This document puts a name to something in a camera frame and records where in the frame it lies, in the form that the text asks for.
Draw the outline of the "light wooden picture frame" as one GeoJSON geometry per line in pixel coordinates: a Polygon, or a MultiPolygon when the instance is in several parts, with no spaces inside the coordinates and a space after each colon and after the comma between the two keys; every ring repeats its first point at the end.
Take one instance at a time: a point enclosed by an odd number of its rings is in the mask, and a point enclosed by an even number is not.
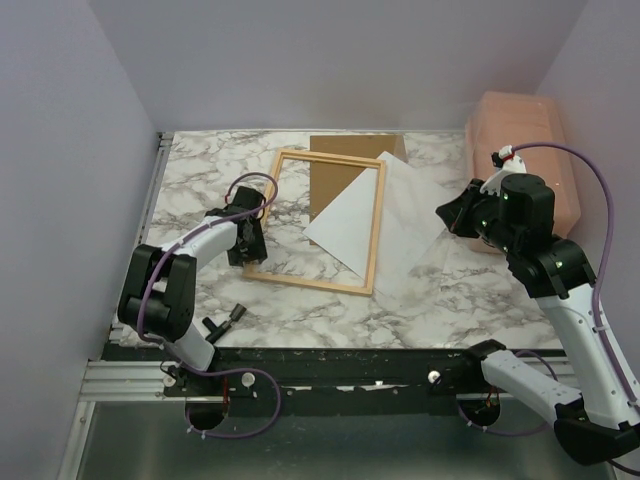
{"type": "Polygon", "coordinates": [[[363,286],[350,286],[326,281],[305,279],[284,274],[258,272],[256,264],[245,267],[242,276],[253,281],[262,281],[285,286],[310,288],[320,291],[344,293],[356,296],[371,296],[374,291],[375,268],[377,263],[377,250],[379,244],[379,232],[382,216],[382,204],[384,198],[384,184],[386,176],[385,162],[378,159],[312,152],[296,149],[279,149],[271,169],[271,176],[278,180],[285,160],[303,161],[311,164],[340,165],[360,167],[377,171],[375,183],[375,196],[373,201],[373,213],[369,232],[369,244],[367,251],[367,263],[363,286]]]}

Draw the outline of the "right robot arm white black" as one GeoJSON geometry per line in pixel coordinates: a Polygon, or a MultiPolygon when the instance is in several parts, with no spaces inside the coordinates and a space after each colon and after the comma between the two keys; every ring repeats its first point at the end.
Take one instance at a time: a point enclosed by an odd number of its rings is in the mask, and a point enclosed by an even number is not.
{"type": "Polygon", "coordinates": [[[603,311],[594,306],[596,276],[575,242],[553,232],[555,195],[532,174],[509,174],[490,194],[472,180],[456,199],[437,207],[450,233],[480,238],[502,251],[508,269],[553,326],[574,375],[575,388],[542,374],[502,344],[468,349],[460,367],[469,390],[502,389],[549,424],[563,450],[581,465],[611,462],[639,446],[639,413],[624,390],[628,369],[610,359],[619,349],[605,339],[603,311]]]}

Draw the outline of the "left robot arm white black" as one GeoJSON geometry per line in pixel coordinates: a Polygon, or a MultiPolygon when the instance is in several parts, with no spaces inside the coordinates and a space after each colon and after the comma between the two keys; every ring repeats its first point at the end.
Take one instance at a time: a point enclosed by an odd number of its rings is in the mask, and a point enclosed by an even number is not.
{"type": "Polygon", "coordinates": [[[211,363],[215,335],[201,334],[193,323],[197,274],[221,255],[240,268],[266,260],[261,210],[267,205],[262,193],[240,186],[230,203],[178,239],[141,244],[132,253],[117,318],[188,365],[187,382],[201,395],[220,387],[222,372],[211,363]]]}

